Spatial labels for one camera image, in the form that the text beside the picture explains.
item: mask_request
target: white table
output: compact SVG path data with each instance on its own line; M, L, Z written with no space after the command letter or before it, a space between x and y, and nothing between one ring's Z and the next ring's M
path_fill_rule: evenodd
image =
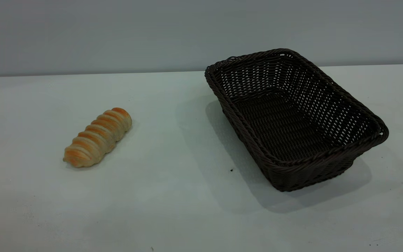
M403 65L322 69L390 137L290 193L264 179L203 72L0 78L0 251L403 252ZM64 163L112 107L132 130L90 169Z

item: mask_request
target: background wall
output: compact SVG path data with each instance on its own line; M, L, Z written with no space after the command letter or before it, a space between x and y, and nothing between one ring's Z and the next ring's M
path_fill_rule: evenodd
M403 63L403 0L0 0L0 75L203 70L273 48Z

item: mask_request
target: twisted bread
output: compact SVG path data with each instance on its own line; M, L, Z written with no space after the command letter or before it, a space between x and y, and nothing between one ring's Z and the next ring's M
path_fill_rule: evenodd
M63 161L77 168L99 163L131 126L132 118L120 107L105 111L65 148Z

